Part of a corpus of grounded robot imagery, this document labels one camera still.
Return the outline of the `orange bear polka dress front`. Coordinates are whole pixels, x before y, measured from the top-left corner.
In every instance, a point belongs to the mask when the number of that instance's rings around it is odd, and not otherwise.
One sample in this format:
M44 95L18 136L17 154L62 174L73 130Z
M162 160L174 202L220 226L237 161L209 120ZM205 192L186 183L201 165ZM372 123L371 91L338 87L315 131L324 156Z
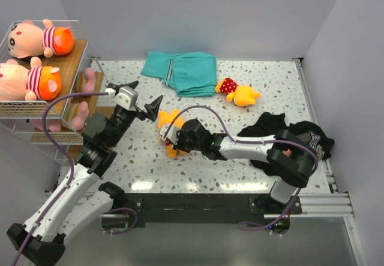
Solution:
M162 133L165 132L165 130L168 128L169 124L173 121L175 116L179 113L178 109L173 109L171 112L166 112L165 110L161 110L158 113L158 131L159 131L159 138L158 140L161 141L163 144L165 144L167 149L167 155L170 158L176 157L177 154L186 155L186 152L181 150L173 149L173 145L170 143L170 141L163 140Z

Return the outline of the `orange bear polka dress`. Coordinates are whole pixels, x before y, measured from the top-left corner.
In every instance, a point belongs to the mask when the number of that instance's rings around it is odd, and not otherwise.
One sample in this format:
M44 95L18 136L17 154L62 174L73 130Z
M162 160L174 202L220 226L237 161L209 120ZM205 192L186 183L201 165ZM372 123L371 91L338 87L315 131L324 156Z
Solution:
M165 132L165 130L168 128L169 124L173 121L175 116L179 113L178 109L173 109L171 112L166 112L165 110L161 110L158 113L158 131L159 131L159 138L158 140L161 141L163 144L165 144L167 149L167 155L170 158L176 157L177 154L186 155L186 152L181 150L173 149L173 145L170 143L170 141L163 140L162 133Z
M222 93L226 96L226 101L239 107L246 107L256 104L256 100L261 94L255 91L249 85L240 85L232 78L223 78L215 87L215 92Z

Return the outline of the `pink pig toy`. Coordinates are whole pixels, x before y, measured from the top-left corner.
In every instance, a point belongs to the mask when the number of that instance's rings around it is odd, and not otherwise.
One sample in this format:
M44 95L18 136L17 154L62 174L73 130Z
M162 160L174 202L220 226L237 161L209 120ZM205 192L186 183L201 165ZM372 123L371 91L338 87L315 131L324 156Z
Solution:
M88 115L89 108L87 102L70 103L62 118L46 119L46 128L52 132L60 132L63 127L79 131L85 125Z

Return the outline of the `pink pig striped shirt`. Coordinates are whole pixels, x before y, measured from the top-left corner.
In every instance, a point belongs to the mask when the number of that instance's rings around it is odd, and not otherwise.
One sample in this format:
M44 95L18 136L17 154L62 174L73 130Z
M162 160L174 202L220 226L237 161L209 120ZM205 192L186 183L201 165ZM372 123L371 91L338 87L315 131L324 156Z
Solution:
M93 93L95 91L96 78L93 69L86 68L79 72L74 82L73 91L83 93Z

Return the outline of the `orange bear polka dress back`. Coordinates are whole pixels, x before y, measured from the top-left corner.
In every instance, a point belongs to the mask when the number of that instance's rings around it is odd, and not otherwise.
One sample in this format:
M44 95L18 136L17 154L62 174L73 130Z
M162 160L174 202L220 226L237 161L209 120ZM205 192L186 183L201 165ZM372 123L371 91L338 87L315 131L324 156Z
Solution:
M255 91L249 85L240 85L232 78L223 78L215 87L215 92L222 93L226 96L226 101L239 107L246 107L256 104L256 100L261 94Z

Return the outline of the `face-up doll orange hat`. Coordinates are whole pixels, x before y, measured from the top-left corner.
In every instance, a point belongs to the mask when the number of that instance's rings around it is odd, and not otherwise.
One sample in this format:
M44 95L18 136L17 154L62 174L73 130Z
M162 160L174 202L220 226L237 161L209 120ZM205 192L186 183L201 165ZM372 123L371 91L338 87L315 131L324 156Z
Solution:
M2 101L51 101L62 88L60 68L43 66L33 57L28 69L14 59L1 63Z

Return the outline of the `black-haired doll orange pants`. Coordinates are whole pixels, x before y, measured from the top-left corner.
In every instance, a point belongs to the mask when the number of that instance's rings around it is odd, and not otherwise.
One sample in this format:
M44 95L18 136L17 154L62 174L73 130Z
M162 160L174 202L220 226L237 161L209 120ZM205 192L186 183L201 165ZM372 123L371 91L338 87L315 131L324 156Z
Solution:
M40 28L30 20L15 24L8 32L9 54L17 59L43 55L46 58L70 53L74 35L69 27L55 26L49 19Z

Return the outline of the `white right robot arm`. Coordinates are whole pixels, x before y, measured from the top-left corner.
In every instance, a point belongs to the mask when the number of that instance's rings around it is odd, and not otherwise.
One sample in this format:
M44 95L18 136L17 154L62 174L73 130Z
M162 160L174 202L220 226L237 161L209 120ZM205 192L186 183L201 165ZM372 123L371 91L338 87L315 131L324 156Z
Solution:
M314 150L288 130L265 137L237 137L227 133L211 133L197 119L181 127L171 125L161 131L161 140L174 150L198 151L210 160L246 159L269 165L277 177L269 192L267 206L275 214L282 213L291 196L305 188L318 159Z

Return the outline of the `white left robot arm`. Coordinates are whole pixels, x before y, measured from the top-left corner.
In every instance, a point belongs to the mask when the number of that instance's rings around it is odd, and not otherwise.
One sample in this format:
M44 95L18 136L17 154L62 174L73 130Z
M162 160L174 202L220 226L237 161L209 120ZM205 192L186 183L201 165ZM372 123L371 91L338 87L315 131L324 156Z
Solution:
M113 150L135 119L155 121L163 96L160 95L144 109L137 106L138 82L115 85L109 83L102 93L116 106L110 117L102 113L91 114L82 130L83 145L72 159L45 128L49 140L68 159L69 171L45 203L24 223L13 223L7 235L17 250L35 265L55 265L65 251L65 239L83 220L103 211L118 213L124 207L124 198L117 193L105 196L100 206L85 210L84 214L73 207L83 194L110 168L117 153Z

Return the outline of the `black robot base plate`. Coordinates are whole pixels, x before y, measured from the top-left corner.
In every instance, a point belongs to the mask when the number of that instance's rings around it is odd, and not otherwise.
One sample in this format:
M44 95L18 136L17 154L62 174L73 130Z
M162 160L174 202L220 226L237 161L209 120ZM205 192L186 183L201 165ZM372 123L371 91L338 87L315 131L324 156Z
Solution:
M147 223L227 223L252 222L260 225L271 223L267 215L279 216L278 229L288 229L289 217L302 214L301 201L291 197L292 205L280 204L268 194L249 193L126 193L111 182L98 188L112 199L112 210L118 215L117 227L143 228Z

